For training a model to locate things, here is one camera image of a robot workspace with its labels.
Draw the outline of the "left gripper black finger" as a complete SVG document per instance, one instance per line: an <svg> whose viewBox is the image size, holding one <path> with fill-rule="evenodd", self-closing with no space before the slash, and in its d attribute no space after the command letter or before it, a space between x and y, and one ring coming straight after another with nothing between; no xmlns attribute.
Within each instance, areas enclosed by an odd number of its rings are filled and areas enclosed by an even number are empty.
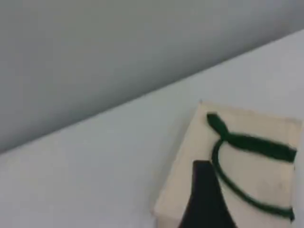
<svg viewBox="0 0 304 228"><path fill-rule="evenodd" d="M195 160L191 193L180 228L235 228L221 187L209 161Z"/></svg>

